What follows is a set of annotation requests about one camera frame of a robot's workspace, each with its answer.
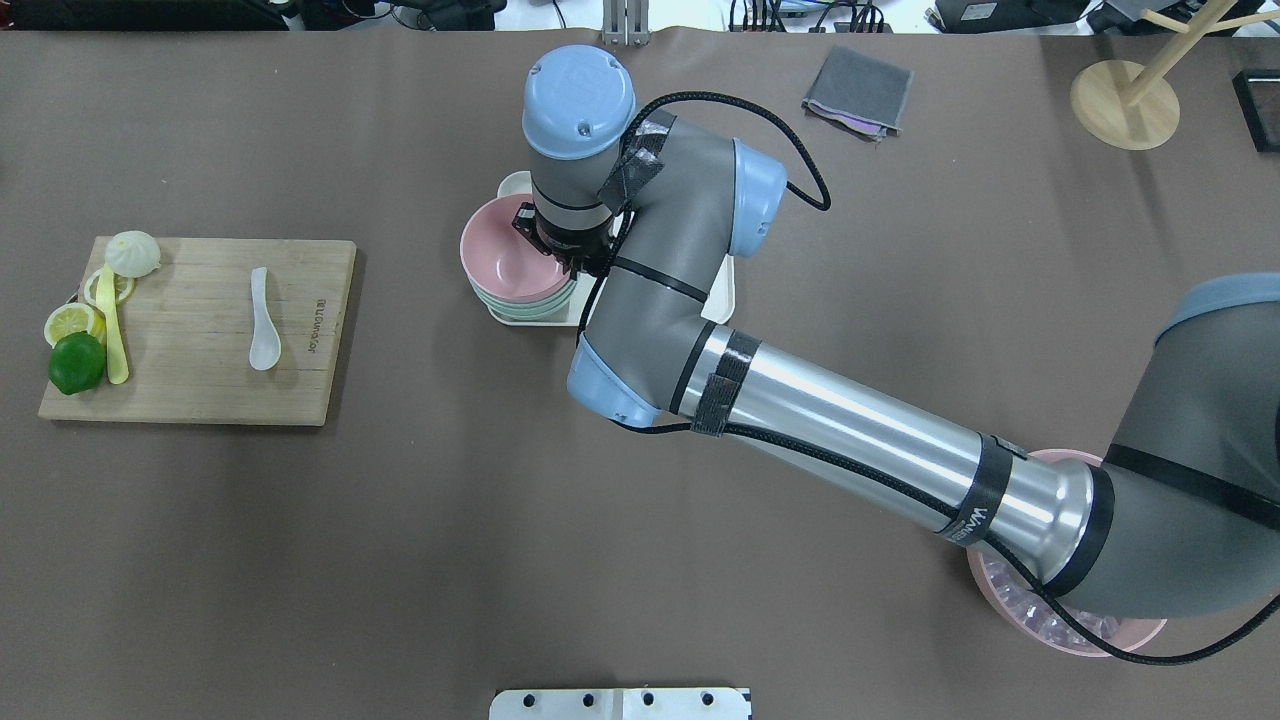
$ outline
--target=light blue cap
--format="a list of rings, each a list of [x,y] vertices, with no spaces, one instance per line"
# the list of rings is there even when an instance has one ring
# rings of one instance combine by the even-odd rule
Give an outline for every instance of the light blue cap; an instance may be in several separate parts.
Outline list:
[[[1254,302],[1280,302],[1280,273],[1226,275],[1193,287],[1178,304],[1174,318],[1156,336],[1156,342],[1160,342],[1160,338],[1178,323],[1215,310]]]
[[[728,254],[750,258],[764,245],[787,190],[787,169],[733,138],[733,234]]]
[[[568,368],[568,393],[588,410],[632,428],[648,428],[659,410],[645,402],[595,354],[586,336]]]
[[[525,140],[553,160],[600,152],[622,136],[635,113],[631,76],[599,47],[557,47],[530,68],[525,81]]]

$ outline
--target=brown table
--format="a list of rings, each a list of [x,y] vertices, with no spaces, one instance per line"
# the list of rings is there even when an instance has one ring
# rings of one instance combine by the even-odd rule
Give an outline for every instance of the brown table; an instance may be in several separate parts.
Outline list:
[[[641,438],[563,389],[568,331],[493,322],[470,213],[526,165],[525,70],[586,32],[0,37],[0,717],[483,719],[515,687],[733,684],[762,719],[1275,717],[1280,625],[1160,670],[1006,626],[960,551],[735,442]],[[845,42],[913,68],[881,145],[805,117]],[[1206,40],[1146,154],[1071,77],[1160,40],[658,33],[637,92],[776,109],[836,195],[737,265],[733,324],[1027,447],[1102,451],[1176,300],[1280,268],[1280,161]],[[749,115],[689,117],[783,159]],[[326,427],[38,420],[38,328],[93,236],[360,246]],[[1216,639],[1253,609],[1175,621]]]

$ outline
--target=white spoon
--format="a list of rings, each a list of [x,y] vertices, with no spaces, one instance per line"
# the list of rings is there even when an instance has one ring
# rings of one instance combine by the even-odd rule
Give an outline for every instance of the white spoon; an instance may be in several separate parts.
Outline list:
[[[266,314],[266,268],[255,268],[248,279],[253,295],[253,342],[248,346],[248,365],[255,370],[270,370],[280,360],[280,336]]]

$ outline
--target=metal bracket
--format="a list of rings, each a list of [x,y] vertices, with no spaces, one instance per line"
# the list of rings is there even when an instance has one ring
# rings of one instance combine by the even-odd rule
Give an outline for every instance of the metal bracket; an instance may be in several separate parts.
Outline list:
[[[489,720],[750,720],[741,688],[596,688],[504,691]]]
[[[604,0],[605,46],[649,45],[649,0]]]

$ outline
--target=green lime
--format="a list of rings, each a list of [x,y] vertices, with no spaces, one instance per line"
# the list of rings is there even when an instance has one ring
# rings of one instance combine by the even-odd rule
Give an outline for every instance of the green lime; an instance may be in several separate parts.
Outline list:
[[[63,395],[97,387],[106,369],[106,347],[87,332],[58,341],[49,356],[49,379]]]

